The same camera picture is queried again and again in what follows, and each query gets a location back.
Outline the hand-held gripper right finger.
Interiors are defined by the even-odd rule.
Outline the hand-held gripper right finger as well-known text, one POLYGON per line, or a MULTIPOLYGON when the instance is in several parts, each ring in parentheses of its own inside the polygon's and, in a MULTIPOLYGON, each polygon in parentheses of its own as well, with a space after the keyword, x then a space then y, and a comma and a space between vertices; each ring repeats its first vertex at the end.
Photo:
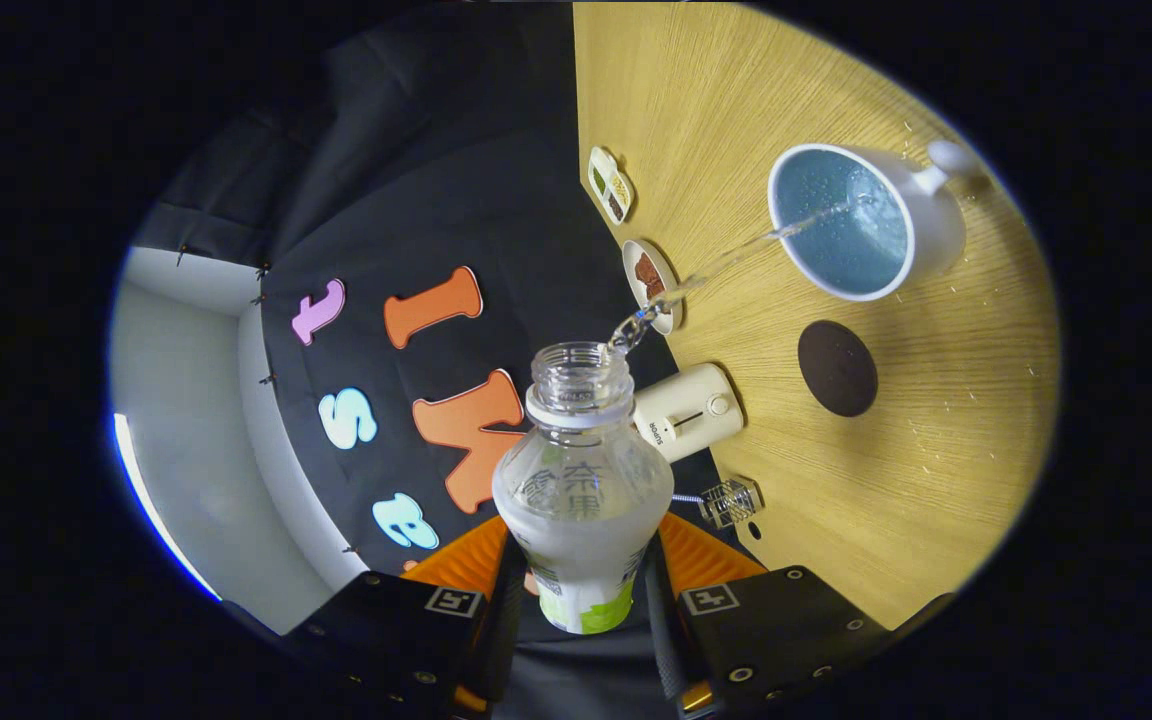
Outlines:
POLYGON ((854 670, 892 632, 801 564, 770 570, 664 515, 643 579, 655 661, 681 717, 771 717, 854 670))

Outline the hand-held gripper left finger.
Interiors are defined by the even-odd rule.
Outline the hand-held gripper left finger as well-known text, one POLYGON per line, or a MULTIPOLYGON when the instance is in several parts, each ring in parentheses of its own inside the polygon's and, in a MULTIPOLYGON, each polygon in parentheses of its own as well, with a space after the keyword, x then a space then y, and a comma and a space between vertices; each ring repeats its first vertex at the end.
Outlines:
POLYGON ((399 575, 357 575, 285 637, 367 717, 488 717, 511 674, 526 559, 485 521, 399 575))

